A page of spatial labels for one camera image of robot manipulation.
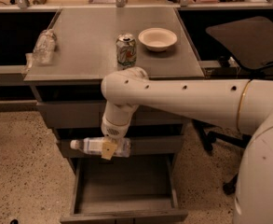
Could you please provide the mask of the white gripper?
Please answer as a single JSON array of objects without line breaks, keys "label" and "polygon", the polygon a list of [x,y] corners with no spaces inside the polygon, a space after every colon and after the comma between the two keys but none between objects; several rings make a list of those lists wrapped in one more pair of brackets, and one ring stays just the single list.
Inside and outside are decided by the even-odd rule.
[{"label": "white gripper", "polygon": [[[115,125],[108,121],[106,117],[102,117],[101,130],[104,136],[109,136],[113,139],[124,138],[129,126],[128,125]],[[111,160],[117,150],[117,143],[113,141],[104,140],[102,142],[102,158]]]}]

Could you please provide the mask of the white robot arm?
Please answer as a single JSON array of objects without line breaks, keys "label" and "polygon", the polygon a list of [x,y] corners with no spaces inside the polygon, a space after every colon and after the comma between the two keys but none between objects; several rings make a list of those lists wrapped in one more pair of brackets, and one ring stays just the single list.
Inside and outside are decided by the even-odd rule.
[{"label": "white robot arm", "polygon": [[273,224],[273,81],[156,81],[142,68],[132,67],[107,75],[102,94],[107,100],[102,133],[114,139],[126,135],[140,105],[248,134],[233,224]]}]

